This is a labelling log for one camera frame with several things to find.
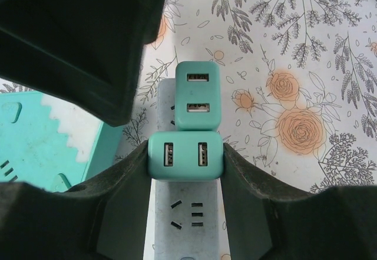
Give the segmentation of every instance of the orange rose print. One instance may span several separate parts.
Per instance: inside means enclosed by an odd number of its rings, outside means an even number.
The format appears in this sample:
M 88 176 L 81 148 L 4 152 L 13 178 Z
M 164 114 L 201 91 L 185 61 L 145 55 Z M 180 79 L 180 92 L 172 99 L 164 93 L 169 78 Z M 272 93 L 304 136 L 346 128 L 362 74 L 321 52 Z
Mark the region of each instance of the orange rose print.
M 296 105 L 299 97 L 299 83 L 289 73 L 275 73 L 267 80 L 266 86 L 270 87 L 272 95 L 278 99 L 281 105 L 291 110 Z
M 161 43 L 164 41 L 164 35 L 166 33 L 167 25 L 166 25 L 166 17 L 163 15 L 161 17 L 160 22 L 160 29 L 158 30 L 157 39 L 152 43 L 154 49 L 157 49 Z
M 244 110 L 251 112 L 252 108 L 254 107 L 254 98 L 249 91 L 244 89 L 234 91 L 232 94 L 232 100 L 237 106 L 239 106 L 238 109 L 243 108 Z
M 286 110 L 277 122 L 282 143 L 299 154 L 309 154 L 326 142 L 321 116 L 309 110 Z

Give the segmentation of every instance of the white power strip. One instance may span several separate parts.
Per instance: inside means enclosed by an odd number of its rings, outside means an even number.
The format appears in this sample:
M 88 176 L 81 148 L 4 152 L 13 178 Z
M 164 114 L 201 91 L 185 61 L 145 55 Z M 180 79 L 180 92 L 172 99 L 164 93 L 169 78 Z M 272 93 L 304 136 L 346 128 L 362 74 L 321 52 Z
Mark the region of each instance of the white power strip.
M 158 86 L 158 130 L 174 131 L 176 81 Z M 218 260 L 217 181 L 156 182 L 155 260 Z

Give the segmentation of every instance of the floral tablecloth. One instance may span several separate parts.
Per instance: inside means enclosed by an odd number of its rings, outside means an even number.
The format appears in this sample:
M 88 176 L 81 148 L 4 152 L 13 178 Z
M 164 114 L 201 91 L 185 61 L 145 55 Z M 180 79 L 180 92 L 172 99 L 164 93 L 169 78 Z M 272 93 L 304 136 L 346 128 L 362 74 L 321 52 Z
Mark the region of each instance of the floral tablecloth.
M 117 158 L 157 130 L 157 86 L 177 63 L 214 61 L 219 131 L 248 161 L 313 193 L 374 184 L 376 8 L 377 0 L 166 0 Z M 0 92 L 21 88 L 3 83 Z M 224 245 L 222 260 L 228 253 Z

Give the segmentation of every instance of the teal plastic object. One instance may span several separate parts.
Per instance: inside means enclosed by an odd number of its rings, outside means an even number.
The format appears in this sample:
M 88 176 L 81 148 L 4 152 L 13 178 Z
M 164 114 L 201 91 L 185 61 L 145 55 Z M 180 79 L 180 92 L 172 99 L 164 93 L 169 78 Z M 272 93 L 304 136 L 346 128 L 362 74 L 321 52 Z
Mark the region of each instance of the teal plastic object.
M 177 130 L 217 130 L 221 123 L 221 93 L 216 63 L 179 63 L 176 68 L 175 123 Z
M 101 123 L 86 163 L 76 162 L 77 149 L 58 133 L 39 92 L 0 95 L 0 182 L 28 182 L 63 192 L 113 163 L 123 127 Z
M 207 143 L 207 166 L 199 165 L 199 143 Z M 166 150 L 171 145 L 169 156 Z M 217 179 L 224 169 L 223 152 L 223 139 L 214 131 L 156 132 L 148 141 L 148 172 L 166 182 Z

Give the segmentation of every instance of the usb charger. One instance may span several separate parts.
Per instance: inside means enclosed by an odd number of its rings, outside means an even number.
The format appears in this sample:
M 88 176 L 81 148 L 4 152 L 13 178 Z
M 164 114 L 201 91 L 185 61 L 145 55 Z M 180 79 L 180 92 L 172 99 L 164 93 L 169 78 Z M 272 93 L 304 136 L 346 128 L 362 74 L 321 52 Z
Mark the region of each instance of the usb charger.
M 210 61 L 184 61 L 176 68 L 177 130 L 217 130 L 221 123 L 219 66 Z
M 214 131 L 164 131 L 148 140 L 148 171 L 153 179 L 193 182 L 223 173 L 223 139 Z

